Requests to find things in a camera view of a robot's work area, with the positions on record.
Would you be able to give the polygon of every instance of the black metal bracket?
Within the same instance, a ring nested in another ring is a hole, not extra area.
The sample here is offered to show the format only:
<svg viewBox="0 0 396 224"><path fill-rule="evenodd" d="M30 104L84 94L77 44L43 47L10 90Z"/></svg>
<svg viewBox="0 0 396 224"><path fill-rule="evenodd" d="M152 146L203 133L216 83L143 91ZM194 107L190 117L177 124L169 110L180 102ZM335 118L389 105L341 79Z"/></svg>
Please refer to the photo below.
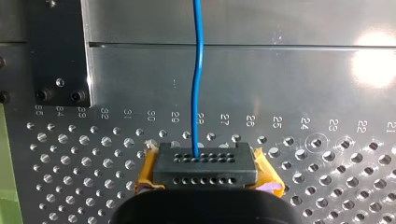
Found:
<svg viewBox="0 0 396 224"><path fill-rule="evenodd" d="M39 105L91 106L80 0L24 0Z"/></svg>

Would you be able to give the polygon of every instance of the screw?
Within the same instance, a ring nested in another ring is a hole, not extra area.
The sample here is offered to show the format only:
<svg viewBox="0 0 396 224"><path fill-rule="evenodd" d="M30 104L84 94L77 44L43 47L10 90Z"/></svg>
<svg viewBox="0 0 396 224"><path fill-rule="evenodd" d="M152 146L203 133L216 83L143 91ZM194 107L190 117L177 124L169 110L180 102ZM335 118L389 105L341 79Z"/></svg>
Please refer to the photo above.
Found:
<svg viewBox="0 0 396 224"><path fill-rule="evenodd" d="M39 101L48 101L50 100L51 96L50 96L50 91L47 89L43 89L41 91L37 91L35 93L35 97L39 100Z"/></svg>
<svg viewBox="0 0 396 224"><path fill-rule="evenodd" d="M7 104L9 103L10 97L9 97L9 93L7 91L0 91L0 104Z"/></svg>
<svg viewBox="0 0 396 224"><path fill-rule="evenodd" d="M72 99L73 102L79 103L85 100L85 93L84 91L73 91L70 94L70 98Z"/></svg>

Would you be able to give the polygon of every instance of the metal plate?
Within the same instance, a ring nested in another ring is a hole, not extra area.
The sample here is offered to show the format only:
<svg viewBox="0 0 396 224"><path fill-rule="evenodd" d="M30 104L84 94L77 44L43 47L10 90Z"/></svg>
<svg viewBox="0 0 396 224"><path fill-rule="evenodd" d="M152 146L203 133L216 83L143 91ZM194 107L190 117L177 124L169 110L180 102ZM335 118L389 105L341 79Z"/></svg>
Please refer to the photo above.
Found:
<svg viewBox="0 0 396 224"><path fill-rule="evenodd" d="M195 43L192 1L87 2L90 41ZM395 45L394 0L202 2L206 44Z"/></svg>
<svg viewBox="0 0 396 224"><path fill-rule="evenodd" d="M130 184L142 164L145 141L190 146L183 133L190 130L194 48L104 48L92 49L92 55L98 94L92 109L35 107L22 92L6 107L26 223L50 223L56 217L61 223L69 218L107 223L113 204L133 195ZM225 147L239 134L253 147L263 147L288 186L284 200L304 223L394 222L396 118L391 96L396 82L389 64L394 60L393 49L209 48L200 141L205 147ZM20 80L29 91L29 83ZM97 132L90 131L92 126ZM162 131L167 132L164 138ZM212 141L206 138L209 133L216 136ZM263 136L267 141L260 144ZM342 148L345 141L349 146ZM111 168L104 166L105 159L113 161ZM60 173L54 173L58 167ZM102 175L95 175L97 169ZM45 175L52 176L52 183L45 182ZM74 197L73 204L67 203L73 202L68 196ZM80 207L85 214L78 213Z"/></svg>

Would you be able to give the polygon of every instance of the hole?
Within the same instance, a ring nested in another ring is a hole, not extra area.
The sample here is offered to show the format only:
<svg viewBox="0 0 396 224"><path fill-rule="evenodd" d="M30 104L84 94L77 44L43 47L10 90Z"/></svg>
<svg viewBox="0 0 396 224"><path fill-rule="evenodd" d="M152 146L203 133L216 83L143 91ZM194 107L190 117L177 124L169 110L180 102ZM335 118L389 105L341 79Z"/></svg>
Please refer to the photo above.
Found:
<svg viewBox="0 0 396 224"><path fill-rule="evenodd" d="M113 129L113 133L114 133L115 135L120 135L120 133L121 133L121 128L115 127L115 128Z"/></svg>
<svg viewBox="0 0 396 224"><path fill-rule="evenodd" d="M51 152L55 153L55 152L58 151L58 148L57 148L56 146L50 146L50 147L49 147L49 150L50 150Z"/></svg>
<svg viewBox="0 0 396 224"><path fill-rule="evenodd" d="M102 176L102 172L101 172L100 170L95 170L95 171L93 172L93 174L94 174L95 176Z"/></svg>
<svg viewBox="0 0 396 224"><path fill-rule="evenodd" d="M207 136L207 141L213 141L216 138L216 135L214 133L208 133Z"/></svg>
<svg viewBox="0 0 396 224"><path fill-rule="evenodd" d="M330 151L326 151L323 153L323 160L325 161L333 161L335 159L335 154Z"/></svg>
<svg viewBox="0 0 396 224"><path fill-rule="evenodd" d="M171 148L175 148L175 147L181 147L180 143L178 141L172 141L171 142Z"/></svg>
<svg viewBox="0 0 396 224"><path fill-rule="evenodd" d="M78 154L79 153L78 147L70 148L70 152L73 153L73 154Z"/></svg>
<svg viewBox="0 0 396 224"><path fill-rule="evenodd" d="M350 147L350 142L349 141L343 141L341 144L340 144L340 146L341 146L341 148L343 148L343 149L347 149L347 148L349 148Z"/></svg>
<svg viewBox="0 0 396 224"><path fill-rule="evenodd" d="M290 199L291 205L298 206L303 202L303 199L300 198L300 196L294 195Z"/></svg>
<svg viewBox="0 0 396 224"><path fill-rule="evenodd" d="M115 157L121 157L121 156L122 156L122 151L119 150L119 149L116 149L116 150L114 151L114 156L115 156Z"/></svg>
<svg viewBox="0 0 396 224"><path fill-rule="evenodd" d="M37 140L38 140L39 142L42 142L42 143L47 142L47 135L44 134L44 133L39 133L39 134L37 135Z"/></svg>
<svg viewBox="0 0 396 224"><path fill-rule="evenodd" d="M291 168L291 163L288 161L282 162L282 169L289 170Z"/></svg>
<svg viewBox="0 0 396 224"><path fill-rule="evenodd" d="M107 200L106 206L108 208L114 208L116 206L116 202L114 202L113 200Z"/></svg>
<svg viewBox="0 0 396 224"><path fill-rule="evenodd" d="M317 200L317 207L319 207L319 208L327 207L328 204L329 204L329 202L327 202L327 200L324 198L319 198Z"/></svg>
<svg viewBox="0 0 396 224"><path fill-rule="evenodd" d="M125 194L120 191L120 192L117 193L117 198L123 199L123 198L125 198Z"/></svg>
<svg viewBox="0 0 396 224"><path fill-rule="evenodd" d="M305 150L303 149L298 149L295 153L296 159L299 161L305 160L305 158L308 156Z"/></svg>
<svg viewBox="0 0 396 224"><path fill-rule="evenodd" d="M184 178L181 180L181 183L183 183L184 185L187 185L187 184L190 183L190 180L189 180L187 177L184 177Z"/></svg>
<svg viewBox="0 0 396 224"><path fill-rule="evenodd" d="M218 180L216 178L212 177L212 178L210 178L209 182L210 182L210 184L215 185L215 184L217 184Z"/></svg>
<svg viewBox="0 0 396 224"><path fill-rule="evenodd" d="M343 194L343 191L342 191L341 189L334 189L334 190L332 191L331 196L334 197L334 198L338 198L338 197L340 197L342 194Z"/></svg>
<svg viewBox="0 0 396 224"><path fill-rule="evenodd" d="M110 147L111 146L111 138L105 136L102 138L101 143L102 143L102 146L104 146L104 147Z"/></svg>
<svg viewBox="0 0 396 224"><path fill-rule="evenodd" d="M125 188L128 190L133 190L134 189L134 182L133 181L128 181L125 185Z"/></svg>
<svg viewBox="0 0 396 224"><path fill-rule="evenodd" d="M343 202L343 208L345 210L351 210L354 207L355 207L355 204L352 201L350 201L350 200L346 200L346 201Z"/></svg>
<svg viewBox="0 0 396 224"><path fill-rule="evenodd" d="M143 131L143 129L136 129L136 136L143 136L145 134L145 132Z"/></svg>
<svg viewBox="0 0 396 224"><path fill-rule="evenodd" d="M358 200L365 201L370 197L370 193L367 190L361 190L357 196Z"/></svg>
<svg viewBox="0 0 396 224"><path fill-rule="evenodd" d="M355 188L359 185L359 180L356 177L350 177L346 180L346 185L350 188Z"/></svg>
<svg viewBox="0 0 396 224"><path fill-rule="evenodd" d="M378 149L378 143L375 143L375 142L370 143L369 148L371 150L377 150Z"/></svg>
<svg viewBox="0 0 396 224"><path fill-rule="evenodd" d="M380 203L370 203L369 210L372 213L377 213L381 211L381 209L382 209L382 205Z"/></svg>
<svg viewBox="0 0 396 224"><path fill-rule="evenodd" d="M363 221L364 219L365 219L365 215L362 214L362 213L358 213L358 214L355 216L355 218L354 218L354 220L357 221L357 222Z"/></svg>
<svg viewBox="0 0 396 224"><path fill-rule="evenodd" d="M201 182L202 185L207 184L207 178L201 178L200 182Z"/></svg>
<svg viewBox="0 0 396 224"><path fill-rule="evenodd" d="M52 181L53 181L52 175L44 175L43 180L44 180L44 182L46 182L47 184L52 183Z"/></svg>
<svg viewBox="0 0 396 224"><path fill-rule="evenodd" d="M84 179L84 186L85 187L88 187L88 188L90 188L90 187L92 187L93 186L93 180L92 179L90 179L90 178L85 178Z"/></svg>
<svg viewBox="0 0 396 224"><path fill-rule="evenodd" d="M233 136L231 137L231 139L233 140L233 142L235 142L235 143L237 143L237 142L240 142L241 141L241 139L242 139L242 137L241 137L241 135L239 135L239 134L233 134Z"/></svg>
<svg viewBox="0 0 396 224"><path fill-rule="evenodd" d="M183 136L184 139L189 139L189 138L191 138L191 134L190 134L189 132L184 132L184 133L182 134L182 136Z"/></svg>
<svg viewBox="0 0 396 224"><path fill-rule="evenodd" d="M97 223L96 217L89 217L88 218L88 224L96 224L96 223Z"/></svg>
<svg viewBox="0 0 396 224"><path fill-rule="evenodd" d="M105 194L101 190L96 191L96 196L103 197Z"/></svg>
<svg viewBox="0 0 396 224"><path fill-rule="evenodd" d="M81 159L81 164L83 166L91 166L92 165L92 160L88 157L84 157Z"/></svg>
<svg viewBox="0 0 396 224"><path fill-rule="evenodd" d="M387 182L385 180L383 180L383 179L377 179L374 182L374 187L376 189L384 189L386 186L387 186Z"/></svg>
<svg viewBox="0 0 396 224"><path fill-rule="evenodd" d="M308 187L305 189L305 194L306 195L313 195L317 192L317 188L315 188L314 186Z"/></svg>
<svg viewBox="0 0 396 224"><path fill-rule="evenodd" d="M364 171L363 171L364 175L372 175L373 172L374 172L374 169L371 167L366 167L366 168L364 168Z"/></svg>
<svg viewBox="0 0 396 224"><path fill-rule="evenodd" d="M69 138L67 137L66 134L59 134L59 136L58 136L59 143L66 144L68 140L69 140Z"/></svg>
<svg viewBox="0 0 396 224"><path fill-rule="evenodd" d="M64 80L61 78L56 79L56 86L62 88L64 86Z"/></svg>
<svg viewBox="0 0 396 224"><path fill-rule="evenodd" d="M69 125L68 130L70 133L74 133L76 131L76 129L77 129L76 125L73 125L73 124Z"/></svg>
<svg viewBox="0 0 396 224"><path fill-rule="evenodd" d="M328 175L323 175L320 177L319 182L323 186L330 185L332 183L332 178L329 177Z"/></svg>
<svg viewBox="0 0 396 224"><path fill-rule="evenodd" d="M92 207L95 205L95 199L87 198L87 200L85 200L85 204L87 204L89 207Z"/></svg>
<svg viewBox="0 0 396 224"><path fill-rule="evenodd" d="M160 132L158 133L158 135L159 135L161 138L165 138L165 137L168 135L168 133L166 132L166 130L160 130Z"/></svg>
<svg viewBox="0 0 396 224"><path fill-rule="evenodd" d="M93 156L99 156L100 155L100 149L99 148L94 148L92 150L92 155Z"/></svg>
<svg viewBox="0 0 396 224"><path fill-rule="evenodd" d="M310 217L310 216L312 216L312 214L314 214L314 213L312 212L311 209L305 209L303 211L303 216L305 216L305 217Z"/></svg>
<svg viewBox="0 0 396 224"><path fill-rule="evenodd" d="M340 165L337 167L337 171L340 174L343 174L346 170L347 170L347 168L344 165Z"/></svg>
<svg viewBox="0 0 396 224"><path fill-rule="evenodd" d="M191 183L192 183L193 185L198 184L198 178L193 177L193 178L191 179Z"/></svg>
<svg viewBox="0 0 396 224"><path fill-rule="evenodd" d="M315 139L311 142L311 147L313 148L317 148L317 147L321 147L321 140L320 139Z"/></svg>
<svg viewBox="0 0 396 224"><path fill-rule="evenodd" d="M222 177L219 179L219 184L226 184L227 183L227 179Z"/></svg>
<svg viewBox="0 0 396 224"><path fill-rule="evenodd" d="M47 194L47 201L48 201L49 203L55 203L55 200L56 200L55 195L53 195L53 194Z"/></svg>
<svg viewBox="0 0 396 224"><path fill-rule="evenodd" d="M114 189L114 186L115 186L114 181L112 181L111 179L105 181L105 187L107 189Z"/></svg>
<svg viewBox="0 0 396 224"><path fill-rule="evenodd" d="M42 154L42 155L40 156L40 160L41 160L42 162L44 162L44 163L49 163L49 162L50 162L50 156L47 155L47 154Z"/></svg>
<svg viewBox="0 0 396 224"><path fill-rule="evenodd" d="M271 147L268 151L271 158L277 158L280 155L279 149L277 147Z"/></svg>
<svg viewBox="0 0 396 224"><path fill-rule="evenodd" d="M360 153L353 153L352 156L350 156L350 160L359 163L363 160L363 156Z"/></svg>
<svg viewBox="0 0 396 224"><path fill-rule="evenodd" d="M228 183L231 184L231 185L234 185L234 184L236 184L236 179L235 178L230 178L230 179L228 179Z"/></svg>
<svg viewBox="0 0 396 224"><path fill-rule="evenodd" d="M113 167L113 164L114 164L114 162L111 159L104 159L103 160L103 166L105 166L106 168Z"/></svg>
<svg viewBox="0 0 396 224"><path fill-rule="evenodd" d="M76 194L77 195L81 195L81 194L83 194L84 193L84 191L81 189L81 188L77 188L76 189Z"/></svg>
<svg viewBox="0 0 396 224"><path fill-rule="evenodd" d="M310 164L308 166L308 171L311 172L311 173L314 173L318 169L319 169L319 166L317 164L314 164L314 163L312 163L312 164Z"/></svg>
<svg viewBox="0 0 396 224"><path fill-rule="evenodd" d="M65 176L64 177L64 183L66 184L66 185L72 185L73 184L73 178L72 177L70 177L70 176Z"/></svg>
<svg viewBox="0 0 396 224"><path fill-rule="evenodd" d="M98 133L98 127L96 127L96 126L92 126L91 128L90 128L90 132L91 133Z"/></svg>
<svg viewBox="0 0 396 224"><path fill-rule="evenodd" d="M291 147L294 144L294 139L292 137L287 137L283 140L283 144L287 147Z"/></svg>
<svg viewBox="0 0 396 224"><path fill-rule="evenodd" d="M293 176L293 181L296 184L301 184L305 181L305 177L302 174L298 173Z"/></svg>
<svg viewBox="0 0 396 224"><path fill-rule="evenodd" d="M388 165L392 161L392 158L389 155L382 155L378 159L381 165Z"/></svg>
<svg viewBox="0 0 396 224"><path fill-rule="evenodd" d="M49 125L47 125L47 129L48 129L50 132L53 132L53 131L55 131L55 125L49 123Z"/></svg>
<svg viewBox="0 0 396 224"><path fill-rule="evenodd" d="M121 172L121 171L117 171L116 172L116 178L118 178L118 179L124 178L124 173Z"/></svg>
<svg viewBox="0 0 396 224"><path fill-rule="evenodd" d="M29 122L26 124L26 128L29 130L33 130L34 127L35 127L35 125L32 122Z"/></svg>
<svg viewBox="0 0 396 224"><path fill-rule="evenodd" d="M336 218L338 218L338 212L337 212L337 211L331 211L331 212L329 213L329 218L330 218L330 219L336 219Z"/></svg>
<svg viewBox="0 0 396 224"><path fill-rule="evenodd" d="M267 142L267 137L265 137L265 136L260 136L260 137L257 139L257 142L258 142L259 144L265 144L265 143Z"/></svg>
<svg viewBox="0 0 396 224"><path fill-rule="evenodd" d="M83 146L87 146L90 143L90 138L86 135L82 135L78 140Z"/></svg>

